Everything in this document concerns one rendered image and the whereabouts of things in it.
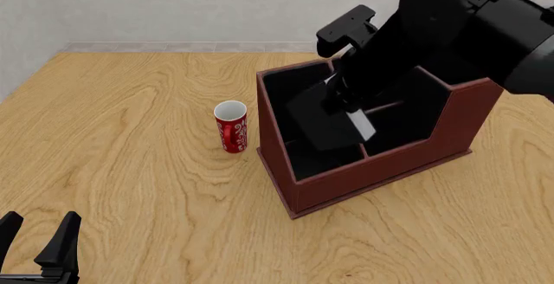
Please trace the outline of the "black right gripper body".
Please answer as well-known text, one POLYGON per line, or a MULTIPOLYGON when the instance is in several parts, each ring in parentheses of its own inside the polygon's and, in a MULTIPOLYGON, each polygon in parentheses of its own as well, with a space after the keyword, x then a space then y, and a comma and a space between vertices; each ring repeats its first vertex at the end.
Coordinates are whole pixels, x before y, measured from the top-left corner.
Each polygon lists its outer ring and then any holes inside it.
POLYGON ((350 94, 350 89, 345 85, 345 80, 340 71, 335 71, 324 80, 327 95, 335 98, 344 98, 350 94))

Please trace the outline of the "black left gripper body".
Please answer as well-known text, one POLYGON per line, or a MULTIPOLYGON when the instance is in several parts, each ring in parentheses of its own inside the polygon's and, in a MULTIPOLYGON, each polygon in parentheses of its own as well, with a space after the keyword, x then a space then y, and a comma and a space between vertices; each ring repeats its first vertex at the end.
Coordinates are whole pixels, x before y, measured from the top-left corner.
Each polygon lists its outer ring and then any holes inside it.
POLYGON ((0 284, 78 284, 79 270, 46 268, 40 274, 0 274, 0 284))

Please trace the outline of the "black plate on short stalk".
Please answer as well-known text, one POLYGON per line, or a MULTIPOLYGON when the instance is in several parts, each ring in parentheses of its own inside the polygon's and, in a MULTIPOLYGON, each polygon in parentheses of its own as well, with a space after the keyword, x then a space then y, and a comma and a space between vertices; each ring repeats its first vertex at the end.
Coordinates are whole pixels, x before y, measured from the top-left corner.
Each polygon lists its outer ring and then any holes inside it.
POLYGON ((376 12, 358 5, 335 19, 317 34, 317 53, 320 57, 333 57, 339 50, 351 45, 354 49, 366 47, 377 28, 370 21, 376 12))

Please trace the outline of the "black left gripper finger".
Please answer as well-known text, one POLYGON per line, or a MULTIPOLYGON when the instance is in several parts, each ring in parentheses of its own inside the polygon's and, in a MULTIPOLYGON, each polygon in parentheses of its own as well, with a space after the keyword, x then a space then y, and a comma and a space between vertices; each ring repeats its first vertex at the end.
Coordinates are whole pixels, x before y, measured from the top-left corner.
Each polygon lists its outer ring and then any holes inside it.
POLYGON ((78 268, 77 244, 80 226, 81 216, 69 211, 34 262, 41 268, 78 268))
POLYGON ((23 224, 23 217, 15 211, 0 218, 0 265, 3 265, 7 252, 23 224))

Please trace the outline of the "red mug with white pattern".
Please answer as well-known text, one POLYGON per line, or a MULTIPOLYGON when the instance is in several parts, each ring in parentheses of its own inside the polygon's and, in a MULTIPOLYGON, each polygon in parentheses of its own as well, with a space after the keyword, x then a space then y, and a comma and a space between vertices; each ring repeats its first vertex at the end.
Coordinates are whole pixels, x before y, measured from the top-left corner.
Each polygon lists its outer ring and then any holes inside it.
POLYGON ((214 109, 222 148, 228 153, 240 153, 248 146, 248 109, 236 100, 223 101, 214 109))

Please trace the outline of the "red-brown desk caddy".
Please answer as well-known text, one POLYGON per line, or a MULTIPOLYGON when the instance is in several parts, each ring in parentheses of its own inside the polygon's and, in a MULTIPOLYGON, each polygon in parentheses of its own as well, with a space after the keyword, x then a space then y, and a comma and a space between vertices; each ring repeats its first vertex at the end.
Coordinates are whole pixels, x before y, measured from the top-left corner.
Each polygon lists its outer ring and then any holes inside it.
POLYGON ((502 93, 487 78, 452 85, 415 68, 364 106, 377 130, 370 140, 317 151, 285 105, 338 65, 316 60, 256 75, 257 151, 291 218, 467 155, 502 93))

